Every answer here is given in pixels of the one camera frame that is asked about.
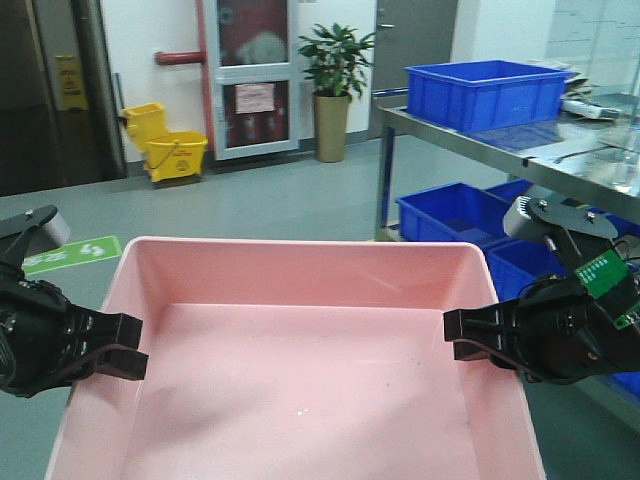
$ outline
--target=paper notice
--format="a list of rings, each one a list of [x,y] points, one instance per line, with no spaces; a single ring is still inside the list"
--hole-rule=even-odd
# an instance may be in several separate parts
[[[236,113],[271,112],[275,110],[273,83],[236,85]]]

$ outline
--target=glass door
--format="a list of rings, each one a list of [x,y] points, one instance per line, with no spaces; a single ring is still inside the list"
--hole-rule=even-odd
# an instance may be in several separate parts
[[[298,147],[291,0],[204,0],[216,160]]]

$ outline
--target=door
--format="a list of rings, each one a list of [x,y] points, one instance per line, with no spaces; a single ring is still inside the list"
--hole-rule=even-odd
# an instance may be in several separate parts
[[[96,2],[2,2],[0,196],[126,175]]]
[[[378,0],[372,90],[406,87],[405,67],[448,62],[457,9],[457,0]],[[380,136],[376,105],[399,107],[406,102],[405,95],[374,99],[369,137]]]
[[[201,1],[215,159],[297,148],[296,2]]]

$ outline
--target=metal table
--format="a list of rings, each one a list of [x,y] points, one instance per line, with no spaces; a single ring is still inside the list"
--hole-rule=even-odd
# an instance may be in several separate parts
[[[381,108],[382,143],[376,240],[395,239],[389,225],[396,131],[524,178],[536,185],[640,223],[637,130],[622,123],[557,120],[474,134],[440,127],[400,108]],[[625,155],[631,156],[627,162]]]

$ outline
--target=potted plant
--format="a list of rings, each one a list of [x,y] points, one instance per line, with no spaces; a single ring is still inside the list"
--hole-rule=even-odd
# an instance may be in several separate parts
[[[337,162],[344,158],[347,114],[353,96],[362,97],[365,68],[371,66],[364,53],[373,48],[373,33],[359,40],[356,28],[334,23],[316,24],[317,38],[301,36],[298,52],[309,59],[305,79],[313,80],[314,128],[318,159]]]

